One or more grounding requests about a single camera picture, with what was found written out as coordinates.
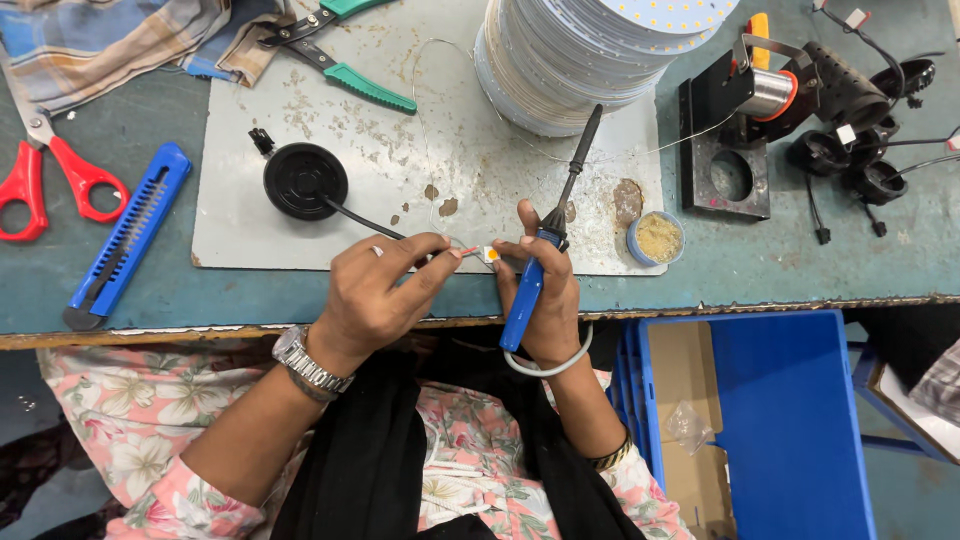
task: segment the green handle pliers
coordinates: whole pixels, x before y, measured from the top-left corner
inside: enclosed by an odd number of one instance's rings
[[[320,8],[305,18],[283,27],[274,25],[273,30],[276,33],[273,36],[260,39],[259,43],[264,47],[285,45],[297,51],[311,63],[319,67],[327,79],[335,81],[353,93],[363,96],[375,103],[379,103],[384,107],[402,110],[407,114],[413,114],[417,112],[417,103],[412,99],[393,93],[387,88],[374,83],[370,79],[357,73],[356,70],[345,63],[337,63],[330,55],[321,50],[320,47],[317,47],[306,39],[334,19],[343,20],[366,8],[372,8],[373,6],[387,4],[393,1],[394,0],[323,0],[320,3]]]

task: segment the blue plastic crate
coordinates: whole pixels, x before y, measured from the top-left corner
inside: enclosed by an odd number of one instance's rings
[[[608,395],[662,486],[648,328],[707,322],[742,540],[876,540],[840,311],[624,323]]]

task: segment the workbench edge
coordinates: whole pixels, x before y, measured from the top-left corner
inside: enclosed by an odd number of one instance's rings
[[[960,295],[935,294],[925,297],[892,297],[859,300],[824,300],[815,302],[770,302],[740,306],[696,306],[668,309],[612,309],[605,311],[585,311],[580,313],[581,320],[596,321],[602,319],[633,319],[640,317],[676,317],[686,315],[713,315],[718,313],[754,313],[762,311],[790,311],[800,309],[844,309],[850,307],[895,307],[919,306],[923,304],[960,303]],[[416,330],[436,328],[473,327],[502,324],[502,315],[486,317],[447,317],[423,319],[414,327]],[[60,347],[66,345],[131,345],[143,343],[165,343],[170,341],[199,341],[225,337],[262,337],[280,334],[297,323],[271,325],[232,325],[175,329],[129,329],[105,331],[59,331],[44,333],[8,333],[0,334],[0,351],[36,349],[41,347]]]

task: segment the plastic bag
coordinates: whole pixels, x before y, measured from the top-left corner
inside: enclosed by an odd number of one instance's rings
[[[713,428],[687,400],[681,400],[677,410],[667,418],[666,428],[690,455],[696,454],[713,434]]]

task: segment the pink floral fabric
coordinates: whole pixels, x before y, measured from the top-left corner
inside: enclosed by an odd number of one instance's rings
[[[178,458],[273,367],[268,351],[262,342],[220,340],[37,352],[43,378],[74,432],[110,491],[130,508],[110,522],[108,538],[269,537],[312,432],[262,508],[220,493]],[[609,376],[597,374],[609,383]],[[542,484],[523,470],[516,420],[499,400],[422,381],[417,411],[428,447],[421,530],[478,513],[500,539],[561,538]],[[692,538],[636,448],[601,476],[646,537]]]

